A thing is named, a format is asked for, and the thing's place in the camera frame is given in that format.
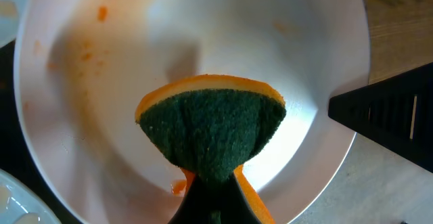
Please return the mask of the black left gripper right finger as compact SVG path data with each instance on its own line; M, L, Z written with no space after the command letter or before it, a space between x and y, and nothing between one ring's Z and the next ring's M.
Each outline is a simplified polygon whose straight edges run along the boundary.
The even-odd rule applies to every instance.
M260 224L233 173L220 188L217 198L221 224Z

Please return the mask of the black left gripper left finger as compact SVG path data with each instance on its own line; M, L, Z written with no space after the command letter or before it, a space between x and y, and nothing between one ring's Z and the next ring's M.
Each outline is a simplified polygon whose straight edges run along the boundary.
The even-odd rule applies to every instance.
M213 209L208 201L208 189L194 177L186 196L168 224L211 224Z

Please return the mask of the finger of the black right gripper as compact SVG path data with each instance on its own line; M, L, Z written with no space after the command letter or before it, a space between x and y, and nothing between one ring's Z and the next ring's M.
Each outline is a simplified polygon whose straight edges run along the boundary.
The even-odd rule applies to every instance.
M432 64L331 97L328 116L432 171Z

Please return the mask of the white plate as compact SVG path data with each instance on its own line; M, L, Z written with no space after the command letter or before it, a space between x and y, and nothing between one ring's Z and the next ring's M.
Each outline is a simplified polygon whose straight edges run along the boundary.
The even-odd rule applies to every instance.
M28 187L1 170L1 224L60 224L53 211Z

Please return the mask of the pink plate with ketchup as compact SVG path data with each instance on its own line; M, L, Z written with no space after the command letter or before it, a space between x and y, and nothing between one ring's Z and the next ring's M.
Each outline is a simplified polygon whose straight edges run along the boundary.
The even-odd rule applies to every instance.
M277 223L306 210L355 132L331 96L369 76L362 0L28 0L14 89L30 154L83 223L166 223L183 173L135 122L142 97L198 74L268 83L287 114L244 174Z

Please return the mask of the orange green sponge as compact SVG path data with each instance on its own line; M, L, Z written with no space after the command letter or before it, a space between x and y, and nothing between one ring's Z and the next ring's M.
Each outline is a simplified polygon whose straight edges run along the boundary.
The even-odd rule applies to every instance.
M183 171L185 196L194 177L206 186L214 223L221 223L217 194L232 173L260 223L273 222L242 170L285 116L284 99L270 85L217 74L165 85L145 95L135 111L142 131Z

